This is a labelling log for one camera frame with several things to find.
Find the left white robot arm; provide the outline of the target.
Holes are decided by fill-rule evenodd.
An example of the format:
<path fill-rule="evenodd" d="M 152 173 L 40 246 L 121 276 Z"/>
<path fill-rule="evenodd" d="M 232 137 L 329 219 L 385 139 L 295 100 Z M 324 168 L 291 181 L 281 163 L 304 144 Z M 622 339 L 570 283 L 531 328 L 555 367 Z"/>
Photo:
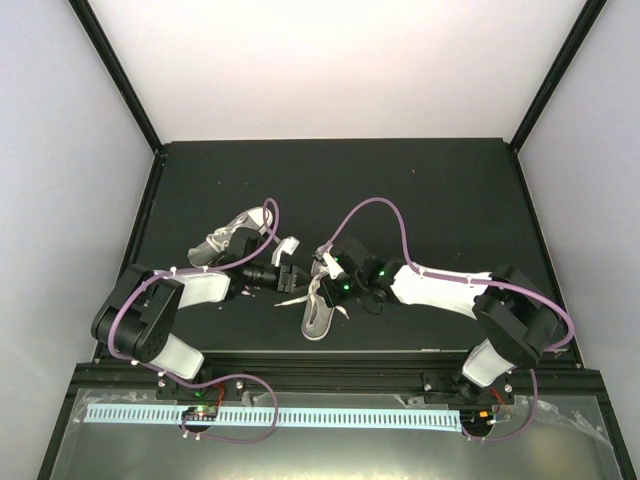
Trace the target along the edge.
<path fill-rule="evenodd" d="M 249 286 L 277 293 L 296 293 L 310 276 L 286 263 L 299 240 L 289 236 L 275 244 L 270 258 L 267 238 L 241 227 L 206 260 L 194 256 L 195 266 L 176 271 L 154 271 L 133 264 L 120 276 L 91 325 L 91 335 L 114 355 L 150 366 L 179 378 L 179 386 L 193 399 L 207 397 L 214 388 L 213 372 L 204 368 L 204 355 L 173 333 L 177 312 L 201 304 L 233 299 Z"/>

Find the grey sneaker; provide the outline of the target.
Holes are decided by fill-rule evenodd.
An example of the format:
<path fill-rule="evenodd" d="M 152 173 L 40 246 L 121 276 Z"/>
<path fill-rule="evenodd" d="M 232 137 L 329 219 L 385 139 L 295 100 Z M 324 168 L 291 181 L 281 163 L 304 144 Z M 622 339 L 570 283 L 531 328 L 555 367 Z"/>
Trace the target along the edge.
<path fill-rule="evenodd" d="M 231 222 L 217 228 L 206 236 L 198 246 L 188 250 L 188 260 L 194 267 L 212 265 L 228 249 L 232 235 L 239 228 L 248 228 L 264 234 L 273 225 L 274 214 L 265 207 L 254 207 L 243 211 Z"/>
<path fill-rule="evenodd" d="M 305 303 L 301 332 L 309 341 L 320 341 L 327 336 L 336 311 L 341 312 L 343 316 L 348 318 L 348 314 L 343 307 L 328 307 L 324 299 L 319 295 L 320 280 L 324 276 L 327 275 L 312 274 L 311 283 L 304 296 L 275 304 L 275 307 L 278 308 Z"/>

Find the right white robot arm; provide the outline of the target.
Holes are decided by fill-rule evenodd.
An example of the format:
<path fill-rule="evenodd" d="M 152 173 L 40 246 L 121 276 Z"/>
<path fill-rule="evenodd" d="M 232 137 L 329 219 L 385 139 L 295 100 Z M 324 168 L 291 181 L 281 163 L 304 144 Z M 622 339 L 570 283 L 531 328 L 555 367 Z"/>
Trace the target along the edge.
<path fill-rule="evenodd" d="M 518 269 L 461 274 L 407 260 L 380 259 L 359 241 L 347 239 L 318 251 L 309 287 L 308 337 L 320 339 L 335 310 L 353 299 L 371 314 L 385 305 L 422 305 L 478 322 L 484 340 L 470 349 L 450 379 L 430 379 L 432 393 L 474 405 L 508 372 L 537 366 L 551 345 L 560 318 Z"/>

